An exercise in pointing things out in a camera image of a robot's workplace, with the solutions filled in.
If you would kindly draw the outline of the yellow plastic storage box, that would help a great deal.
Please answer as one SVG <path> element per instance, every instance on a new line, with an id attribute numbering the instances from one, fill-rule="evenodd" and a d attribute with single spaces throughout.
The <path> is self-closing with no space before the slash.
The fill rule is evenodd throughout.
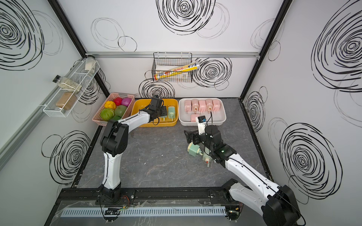
<path id="1" fill-rule="evenodd" d="M 141 127 L 173 127 L 177 124 L 178 116 L 179 116 L 178 101 L 173 98 L 164 98 L 163 100 L 164 100 L 164 105 L 167 108 L 167 112 L 168 112 L 169 106 L 175 107 L 176 118 L 174 119 L 174 121 L 171 121 L 168 118 L 168 116 L 165 121 L 163 121 L 162 118 L 160 117 L 160 121 L 158 121 L 158 119 L 156 119 L 156 120 L 154 120 L 154 122 L 149 122 L 147 124 L 142 125 Z M 141 109 L 145 108 L 150 103 L 150 101 L 151 101 L 151 99 L 140 99 L 140 100 L 135 101 L 131 115 L 137 114 Z"/>

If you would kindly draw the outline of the white plastic storage box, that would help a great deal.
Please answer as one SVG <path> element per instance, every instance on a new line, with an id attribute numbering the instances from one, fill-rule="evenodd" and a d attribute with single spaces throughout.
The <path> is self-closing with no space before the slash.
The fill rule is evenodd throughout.
<path id="1" fill-rule="evenodd" d="M 179 116 L 178 116 L 178 119 L 180 121 L 180 123 L 183 125 L 183 126 L 197 126 L 197 122 L 191 122 L 190 121 L 190 118 L 191 118 L 191 115 L 192 114 L 195 114 L 192 110 L 190 113 L 185 113 L 184 111 L 184 101 L 185 100 L 192 100 L 192 99 L 198 99 L 198 100 L 206 100 L 206 99 L 218 99 L 218 98 L 183 98 L 181 100 L 179 100 L 179 107 L 178 107 L 178 111 L 179 111 Z M 225 108 L 224 108 L 224 104 L 222 102 L 221 99 L 218 99 L 220 100 L 220 103 L 221 103 L 221 108 L 220 108 L 220 111 L 218 112 L 211 112 L 211 113 L 208 113 L 207 110 L 203 113 L 200 113 L 199 111 L 196 113 L 198 114 L 199 116 L 202 116 L 204 115 L 206 117 L 206 119 L 208 120 L 210 118 L 211 115 L 213 115 L 213 118 L 210 119 L 209 123 L 211 124 L 211 122 L 213 122 L 213 125 L 217 125 L 217 126 L 220 126 L 222 125 L 226 119 L 227 119 L 227 116 L 226 116 L 226 112 L 225 112 Z"/>

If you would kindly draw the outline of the green sharpener square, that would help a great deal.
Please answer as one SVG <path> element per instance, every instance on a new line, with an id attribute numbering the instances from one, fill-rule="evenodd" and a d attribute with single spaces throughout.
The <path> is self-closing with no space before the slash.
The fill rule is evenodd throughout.
<path id="1" fill-rule="evenodd" d="M 197 155 L 203 155 L 200 146 L 195 145 L 192 142 L 188 145 L 187 151 L 193 157 L 196 157 Z"/>

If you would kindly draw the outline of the pink sharpener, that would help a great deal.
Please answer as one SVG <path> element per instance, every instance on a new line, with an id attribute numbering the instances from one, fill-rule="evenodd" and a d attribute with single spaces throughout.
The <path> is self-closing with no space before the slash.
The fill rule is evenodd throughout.
<path id="1" fill-rule="evenodd" d="M 191 118 L 190 118 L 190 121 L 191 121 L 191 122 L 196 122 L 197 119 L 198 119 L 198 117 L 199 117 L 198 114 L 192 114 L 192 115 L 191 115 Z"/>
<path id="2" fill-rule="evenodd" d="M 218 112 L 218 111 L 220 111 L 220 108 L 221 108 L 220 100 L 213 99 L 213 109 L 212 109 L 212 111 L 213 112 Z"/>
<path id="3" fill-rule="evenodd" d="M 206 99 L 206 110 L 208 113 L 211 113 L 213 110 L 213 100 L 212 99 Z"/>
<path id="4" fill-rule="evenodd" d="M 206 101 L 205 100 L 199 100 L 199 112 L 203 113 L 206 111 Z"/>
<path id="5" fill-rule="evenodd" d="M 185 100 L 184 101 L 184 111 L 185 113 L 190 113 L 192 110 L 192 101 L 191 100 Z"/>
<path id="6" fill-rule="evenodd" d="M 198 99 L 192 99 L 191 104 L 192 104 L 192 111 L 194 113 L 197 113 L 199 111 L 199 100 Z"/>

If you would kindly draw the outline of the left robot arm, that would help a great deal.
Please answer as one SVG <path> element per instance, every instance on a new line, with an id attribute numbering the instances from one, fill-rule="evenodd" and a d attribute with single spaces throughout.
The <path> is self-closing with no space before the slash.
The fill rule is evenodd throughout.
<path id="1" fill-rule="evenodd" d="M 108 121 L 100 142 L 105 160 L 104 179 L 100 186 L 101 204 L 116 204 L 122 198 L 120 166 L 122 155 L 128 146 L 129 133 L 166 115 L 163 99 L 154 96 L 137 114 L 125 119 Z"/>

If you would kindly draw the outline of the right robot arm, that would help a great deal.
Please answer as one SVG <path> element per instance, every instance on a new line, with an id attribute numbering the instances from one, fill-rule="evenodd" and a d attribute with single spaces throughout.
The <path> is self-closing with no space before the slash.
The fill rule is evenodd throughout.
<path id="1" fill-rule="evenodd" d="M 238 176 L 246 185 L 235 183 L 229 188 L 233 200 L 239 201 L 263 217 L 268 226 L 295 226 L 302 217 L 292 189 L 280 186 L 252 168 L 237 151 L 227 145 L 217 126 L 184 131 L 188 143 L 202 144 L 210 157 Z"/>

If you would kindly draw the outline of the green sharpener right round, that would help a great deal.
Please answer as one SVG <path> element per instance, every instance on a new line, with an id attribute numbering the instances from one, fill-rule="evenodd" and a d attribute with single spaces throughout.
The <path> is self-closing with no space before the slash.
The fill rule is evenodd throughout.
<path id="1" fill-rule="evenodd" d="M 212 158 L 210 156 L 210 151 L 207 148 L 203 151 L 202 160 L 207 164 L 207 167 L 210 166 L 210 162 L 212 161 Z"/>

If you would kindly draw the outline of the magenta toy fruit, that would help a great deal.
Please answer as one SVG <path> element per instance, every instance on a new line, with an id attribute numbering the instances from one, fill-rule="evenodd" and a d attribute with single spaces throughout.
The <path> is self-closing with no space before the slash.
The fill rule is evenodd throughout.
<path id="1" fill-rule="evenodd" d="M 121 101 L 121 105 L 128 107 L 132 102 L 132 98 L 124 98 Z"/>

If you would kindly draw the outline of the light green toy apple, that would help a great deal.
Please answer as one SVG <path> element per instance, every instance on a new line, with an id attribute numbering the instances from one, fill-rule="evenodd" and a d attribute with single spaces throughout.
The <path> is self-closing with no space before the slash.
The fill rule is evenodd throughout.
<path id="1" fill-rule="evenodd" d="M 125 106 L 125 105 L 119 105 L 119 106 L 116 107 L 116 109 L 114 110 L 114 112 L 115 112 L 115 115 L 116 115 L 116 116 L 119 116 L 119 117 L 122 118 L 122 117 L 124 116 L 126 110 L 127 110 L 127 106 Z"/>

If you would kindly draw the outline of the pink perforated basket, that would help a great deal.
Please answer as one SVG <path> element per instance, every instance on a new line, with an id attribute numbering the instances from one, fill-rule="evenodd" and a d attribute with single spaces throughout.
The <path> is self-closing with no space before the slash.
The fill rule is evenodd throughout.
<path id="1" fill-rule="evenodd" d="M 93 116 L 92 121 L 106 126 L 111 119 L 125 119 L 131 116 L 135 96 L 124 93 L 111 93 Z"/>

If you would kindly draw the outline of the red toy fruit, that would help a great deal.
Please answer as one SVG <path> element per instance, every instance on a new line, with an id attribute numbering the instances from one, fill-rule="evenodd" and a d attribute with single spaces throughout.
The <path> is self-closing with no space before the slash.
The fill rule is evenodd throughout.
<path id="1" fill-rule="evenodd" d="M 116 106 L 120 106 L 122 104 L 123 98 L 117 97 L 113 100 Z"/>

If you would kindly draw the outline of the yellow toy fruit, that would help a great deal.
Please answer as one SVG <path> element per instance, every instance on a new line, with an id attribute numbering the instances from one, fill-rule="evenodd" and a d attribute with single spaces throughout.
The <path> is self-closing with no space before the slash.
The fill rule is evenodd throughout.
<path id="1" fill-rule="evenodd" d="M 117 105 L 116 105 L 115 102 L 113 102 L 113 101 L 107 101 L 107 102 L 104 104 L 104 108 L 108 108 L 108 109 L 115 110 L 115 109 L 117 108 Z"/>

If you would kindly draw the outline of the green toy cabbage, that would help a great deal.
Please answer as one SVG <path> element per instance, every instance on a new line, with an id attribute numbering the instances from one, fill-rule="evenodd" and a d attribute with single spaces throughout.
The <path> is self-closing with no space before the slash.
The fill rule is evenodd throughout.
<path id="1" fill-rule="evenodd" d="M 100 112 L 100 117 L 103 121 L 109 121 L 115 116 L 115 112 L 112 109 L 104 108 Z"/>

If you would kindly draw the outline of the yellow red tube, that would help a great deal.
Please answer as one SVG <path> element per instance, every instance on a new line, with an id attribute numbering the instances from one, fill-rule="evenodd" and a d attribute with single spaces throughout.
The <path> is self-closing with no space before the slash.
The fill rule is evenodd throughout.
<path id="1" fill-rule="evenodd" d="M 163 80 L 166 78 L 170 78 L 176 75 L 187 75 L 188 72 L 199 69 L 199 63 L 193 62 L 188 65 L 183 66 L 156 66 L 153 78 L 158 80 Z"/>

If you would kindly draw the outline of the clear jar on shelf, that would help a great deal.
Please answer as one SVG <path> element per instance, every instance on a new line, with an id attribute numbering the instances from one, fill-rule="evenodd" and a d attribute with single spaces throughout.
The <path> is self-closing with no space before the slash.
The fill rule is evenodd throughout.
<path id="1" fill-rule="evenodd" d="M 85 67 L 84 70 L 88 72 L 94 72 L 96 65 L 96 60 L 93 55 L 88 55 L 85 59 Z"/>

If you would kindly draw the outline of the brown block on shelf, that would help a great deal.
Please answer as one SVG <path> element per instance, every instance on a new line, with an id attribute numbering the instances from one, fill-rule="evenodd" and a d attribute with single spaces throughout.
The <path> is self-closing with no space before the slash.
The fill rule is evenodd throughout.
<path id="1" fill-rule="evenodd" d="M 63 108 L 64 110 L 69 111 L 76 101 L 77 101 L 76 95 L 74 95 L 72 92 L 66 92 L 57 101 L 56 107 Z"/>

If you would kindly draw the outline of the bottle lying on shelf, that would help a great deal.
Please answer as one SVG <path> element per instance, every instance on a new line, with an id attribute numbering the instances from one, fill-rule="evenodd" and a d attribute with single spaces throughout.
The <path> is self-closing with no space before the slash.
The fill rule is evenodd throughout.
<path id="1" fill-rule="evenodd" d="M 64 90 L 70 91 L 70 92 L 74 92 L 74 93 L 78 93 L 82 89 L 81 84 L 78 84 L 69 78 L 61 77 L 59 75 L 57 75 L 53 79 L 53 82 L 55 84 L 57 84 L 61 89 L 64 89 Z"/>

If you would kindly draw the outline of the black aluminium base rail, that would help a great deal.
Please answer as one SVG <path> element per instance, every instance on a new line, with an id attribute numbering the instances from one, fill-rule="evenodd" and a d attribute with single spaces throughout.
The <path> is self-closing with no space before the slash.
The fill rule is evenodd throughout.
<path id="1" fill-rule="evenodd" d="M 179 188 L 66 188 L 58 200 L 100 201 L 101 204 L 133 204 L 145 200 L 205 200 L 212 204 L 231 203 L 236 199 L 225 187 L 179 187 Z"/>

